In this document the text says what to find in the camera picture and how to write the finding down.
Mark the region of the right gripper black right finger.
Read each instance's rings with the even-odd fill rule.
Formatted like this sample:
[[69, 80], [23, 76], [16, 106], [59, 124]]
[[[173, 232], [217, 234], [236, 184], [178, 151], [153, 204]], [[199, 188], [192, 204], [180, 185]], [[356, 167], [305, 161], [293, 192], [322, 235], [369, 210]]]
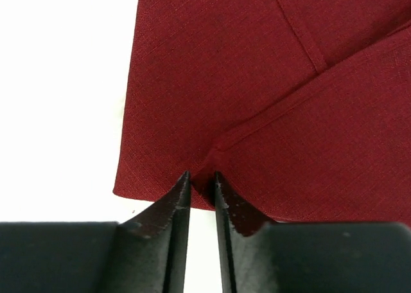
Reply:
[[398, 222], [282, 223], [214, 176], [224, 292], [409, 292], [410, 229]]

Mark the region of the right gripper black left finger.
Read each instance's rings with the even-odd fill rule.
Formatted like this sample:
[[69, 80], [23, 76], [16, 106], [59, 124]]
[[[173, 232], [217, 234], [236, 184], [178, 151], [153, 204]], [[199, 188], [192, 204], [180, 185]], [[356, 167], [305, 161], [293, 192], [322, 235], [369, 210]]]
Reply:
[[122, 222], [3, 222], [2, 292], [182, 292], [190, 174]]

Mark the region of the dark red cloth napkin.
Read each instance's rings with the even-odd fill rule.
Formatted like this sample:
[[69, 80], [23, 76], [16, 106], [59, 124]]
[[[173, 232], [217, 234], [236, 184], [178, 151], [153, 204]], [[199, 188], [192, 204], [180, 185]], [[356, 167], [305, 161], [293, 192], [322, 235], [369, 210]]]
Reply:
[[410, 223], [410, 0], [138, 0], [114, 194], [221, 172], [285, 222]]

